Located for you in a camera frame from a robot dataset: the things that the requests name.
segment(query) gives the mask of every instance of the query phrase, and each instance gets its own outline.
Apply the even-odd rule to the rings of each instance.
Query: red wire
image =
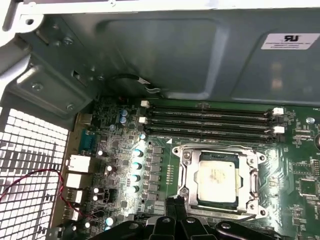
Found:
[[[26,179],[26,178],[30,177],[31,175],[33,175],[33,174],[42,173],[42,172],[46,172],[46,171],[57,173],[58,176],[59,176],[59,180],[60,180],[60,182],[61,182],[61,187],[59,188],[59,191],[58,191],[58,195],[57,195],[57,196],[58,196],[62,201],[64,201],[64,203],[67,204],[71,209],[73,209],[74,211],[76,211],[77,213],[79,213],[82,217],[90,217],[91,215],[85,215],[83,212],[81,212],[80,210],[78,210],[78,209],[76,209],[75,207],[73,207],[72,204],[71,204],[69,201],[67,201],[67,200],[62,196],[62,193],[63,193],[63,190],[64,190],[64,178],[62,177],[62,175],[61,175],[60,172],[58,172],[57,170],[52,169],[52,168],[48,168],[48,169],[47,169],[47,168],[44,168],[44,169],[39,169],[39,170],[31,171],[31,172],[27,173],[26,175],[20,177],[19,179],[13,181],[6,189],[4,189],[3,193],[2,193],[1,196],[0,196],[0,202],[1,202],[1,200],[4,198],[4,196],[7,195],[9,189],[10,189],[12,186],[16,185],[16,184],[19,183],[21,180]]]

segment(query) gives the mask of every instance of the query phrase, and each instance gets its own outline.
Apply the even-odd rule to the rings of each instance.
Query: mounting hole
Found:
[[[33,20],[33,19],[27,19],[27,20],[25,20],[25,24],[27,24],[27,25],[31,25],[31,24],[33,24],[35,22],[35,20]]]

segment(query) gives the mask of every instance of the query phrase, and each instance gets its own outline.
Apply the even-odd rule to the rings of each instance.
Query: ram slot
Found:
[[[210,125],[210,124],[187,124],[187,123],[169,123],[169,122],[151,122],[145,126],[148,129],[184,129],[199,130],[209,132],[221,132],[226,134],[245,134],[245,135],[274,135],[271,128],[253,128],[239,127],[237,125]]]
[[[213,124],[233,124],[233,125],[250,125],[250,126],[272,126],[273,123],[267,119],[256,118],[240,118],[240,117],[227,117],[227,116],[208,116],[208,115],[174,115],[174,114],[150,114],[147,116],[152,121],[180,121],[180,122],[202,122]]]
[[[227,115],[227,116],[243,116],[255,118],[269,118],[272,116],[272,110],[267,111],[250,111],[238,109],[218,109],[218,108],[196,108],[183,106],[152,106],[149,112],[185,112],[185,113],[201,113],[211,115]]]
[[[273,144],[281,142],[278,136],[245,136],[245,135],[225,135],[225,134],[210,134],[203,132],[181,132],[170,130],[156,130],[146,128],[145,132],[150,136],[164,136],[164,137],[177,137],[188,139],[200,139],[200,140],[216,140],[216,141],[228,141],[228,142],[240,142],[240,143],[257,143],[257,144]]]

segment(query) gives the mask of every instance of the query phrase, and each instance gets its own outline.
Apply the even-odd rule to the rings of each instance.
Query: ul logo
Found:
[[[286,35],[284,36],[285,42],[298,42],[299,41],[299,35]]]

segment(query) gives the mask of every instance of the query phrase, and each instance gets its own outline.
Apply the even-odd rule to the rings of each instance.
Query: cable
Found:
[[[57,170],[52,169],[52,168],[44,168],[44,169],[38,169],[38,170],[35,170],[35,171],[31,171],[31,172],[27,173],[26,175],[20,177],[19,179],[13,181],[7,188],[4,189],[3,193],[2,193],[1,196],[0,196],[0,202],[1,202],[1,200],[4,198],[4,196],[7,195],[9,189],[10,189],[12,186],[18,184],[21,180],[26,179],[26,178],[30,177],[31,175],[33,175],[33,174],[42,173],[42,172],[46,172],[46,171],[57,173],[58,176],[59,176],[59,180],[60,180],[60,183],[61,183],[61,187],[60,187],[59,190],[58,190],[58,195],[57,195],[57,196],[58,196],[62,201],[64,201],[64,203],[65,203],[66,205],[68,205],[69,208],[71,208],[71,209],[73,209],[74,211],[76,211],[77,213],[79,213],[82,217],[86,217],[86,218],[87,218],[87,217],[91,217],[92,215],[85,215],[83,212],[81,212],[80,210],[78,210],[78,209],[76,209],[75,207],[73,207],[72,204],[71,204],[69,201],[67,201],[67,200],[62,196],[62,193],[63,193],[63,190],[64,190],[64,178],[62,177],[62,175],[61,175],[60,172],[58,172]]]
[[[247,216],[247,217],[244,217],[240,220],[237,220],[237,221],[234,221],[235,223],[242,223],[242,222],[245,222],[245,221],[248,221],[248,220],[251,220],[251,219],[255,219],[257,215],[253,214],[251,216]]]

